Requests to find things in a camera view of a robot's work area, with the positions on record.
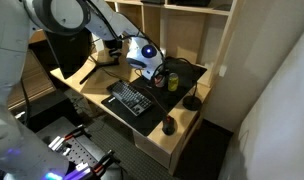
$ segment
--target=gray carpet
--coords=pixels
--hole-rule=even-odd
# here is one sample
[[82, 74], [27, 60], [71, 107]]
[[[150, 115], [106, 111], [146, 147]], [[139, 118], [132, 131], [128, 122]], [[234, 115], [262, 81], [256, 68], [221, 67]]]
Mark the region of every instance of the gray carpet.
[[114, 150], [115, 156], [121, 160], [120, 165], [133, 179], [217, 179], [232, 135], [230, 132], [205, 121], [183, 151], [172, 177], [166, 168], [136, 148], [131, 129], [100, 108], [96, 108], [97, 112], [92, 114], [78, 93], [68, 90], [65, 94], [83, 117], [92, 134], [91, 140], [106, 152]]
[[176, 179], [163, 166], [136, 148], [132, 132], [109, 115], [94, 119], [89, 127], [91, 140], [102, 150], [114, 150], [121, 166], [137, 180]]

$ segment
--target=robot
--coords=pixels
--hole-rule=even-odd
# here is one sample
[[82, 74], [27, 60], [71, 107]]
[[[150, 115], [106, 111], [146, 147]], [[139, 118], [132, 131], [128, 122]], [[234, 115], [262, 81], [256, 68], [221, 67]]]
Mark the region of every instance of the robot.
[[144, 68], [147, 79], [163, 61], [152, 41], [104, 0], [0, 0], [0, 169], [10, 180], [46, 179], [49, 173], [64, 177], [75, 166], [8, 111], [7, 99], [20, 81], [28, 39], [40, 28], [61, 35], [87, 28], [106, 41], [124, 40], [121, 35], [126, 33], [131, 39], [126, 59]]

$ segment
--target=desk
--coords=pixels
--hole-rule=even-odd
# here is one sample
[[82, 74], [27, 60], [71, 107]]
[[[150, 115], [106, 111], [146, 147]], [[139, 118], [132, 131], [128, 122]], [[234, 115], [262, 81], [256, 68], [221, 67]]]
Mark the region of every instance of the desk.
[[[119, 66], [106, 67], [105, 70], [113, 72], [129, 81], [134, 81], [138, 76], [123, 59], [124, 57], [120, 58]], [[94, 67], [95, 63], [88, 59], [81, 69], [68, 79], [63, 78], [60, 69], [52, 70], [51, 74], [131, 128], [131, 126], [118, 117], [117, 114], [114, 114], [101, 104], [102, 100], [110, 96], [106, 87], [116, 82], [118, 80], [117, 78], [108, 76], [102, 70], [97, 70], [85, 83], [82, 85], [79, 84], [80, 80]], [[202, 84], [199, 80], [196, 94], [203, 104], [209, 92], [210, 88]], [[160, 122], [146, 137], [131, 128], [133, 130], [135, 145], [167, 168], [172, 175], [177, 166], [181, 152], [189, 141], [192, 133], [198, 128], [203, 119], [203, 108], [201, 108], [199, 112], [189, 111], [183, 107], [182, 101], [183, 100], [181, 100], [169, 113], [169, 115], [175, 119], [176, 130], [173, 135], [166, 136], [163, 133], [162, 122]]]

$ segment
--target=blue light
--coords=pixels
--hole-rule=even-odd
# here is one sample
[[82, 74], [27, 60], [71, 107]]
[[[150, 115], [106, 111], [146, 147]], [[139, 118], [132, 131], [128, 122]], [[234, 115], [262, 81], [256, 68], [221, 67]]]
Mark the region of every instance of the blue light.
[[63, 178], [59, 175], [53, 174], [53, 173], [47, 173], [45, 175], [46, 180], [62, 180]]

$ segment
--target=keyboard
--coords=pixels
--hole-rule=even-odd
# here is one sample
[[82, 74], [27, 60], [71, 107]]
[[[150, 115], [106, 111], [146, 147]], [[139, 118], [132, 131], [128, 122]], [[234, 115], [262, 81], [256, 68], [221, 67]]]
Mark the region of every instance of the keyboard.
[[135, 116], [139, 116], [152, 105], [148, 98], [124, 81], [111, 84], [107, 90]]

